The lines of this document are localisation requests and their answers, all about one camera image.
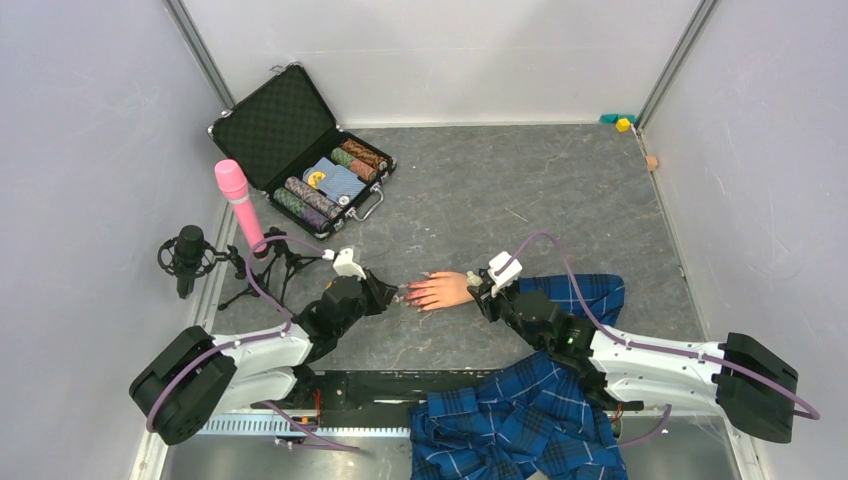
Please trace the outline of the nail polish bottle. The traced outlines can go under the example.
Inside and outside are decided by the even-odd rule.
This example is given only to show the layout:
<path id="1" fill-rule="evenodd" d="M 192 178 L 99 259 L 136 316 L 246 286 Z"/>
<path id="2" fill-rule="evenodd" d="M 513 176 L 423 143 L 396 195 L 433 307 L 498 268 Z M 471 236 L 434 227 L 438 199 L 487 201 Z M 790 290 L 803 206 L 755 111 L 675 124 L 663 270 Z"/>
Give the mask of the nail polish bottle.
<path id="1" fill-rule="evenodd" d="M 469 288 L 479 288 L 484 284 L 484 279 L 474 271 L 466 273 L 466 286 Z"/>

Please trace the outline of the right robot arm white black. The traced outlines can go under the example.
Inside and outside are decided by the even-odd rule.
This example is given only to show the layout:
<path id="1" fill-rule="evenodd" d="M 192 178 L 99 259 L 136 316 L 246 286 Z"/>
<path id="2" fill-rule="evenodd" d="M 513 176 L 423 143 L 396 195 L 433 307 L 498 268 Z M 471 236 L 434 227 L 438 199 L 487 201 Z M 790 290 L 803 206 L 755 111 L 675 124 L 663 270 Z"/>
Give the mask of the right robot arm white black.
<path id="1" fill-rule="evenodd" d="M 760 440 L 792 439 L 798 373 L 753 337 L 731 332 L 721 342 L 664 340 L 567 314 L 540 291 L 520 293 L 490 280 L 468 291 L 490 321 L 503 320 L 527 344 L 577 379 L 591 408 L 672 407 L 724 416 Z"/>

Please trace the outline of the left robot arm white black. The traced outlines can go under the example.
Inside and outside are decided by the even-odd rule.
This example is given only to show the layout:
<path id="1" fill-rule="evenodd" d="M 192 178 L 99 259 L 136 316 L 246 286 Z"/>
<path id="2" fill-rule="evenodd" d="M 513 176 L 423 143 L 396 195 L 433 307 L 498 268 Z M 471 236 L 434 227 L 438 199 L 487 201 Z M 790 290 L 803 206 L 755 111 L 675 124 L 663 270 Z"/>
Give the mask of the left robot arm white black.
<path id="1" fill-rule="evenodd" d="M 338 276 L 291 320 L 247 334 L 182 330 L 130 383 L 146 428 L 167 445 L 182 443 L 216 416 L 261 402 L 306 405 L 314 394 L 309 364 L 336 348 L 361 318 L 379 315 L 398 286 Z"/>

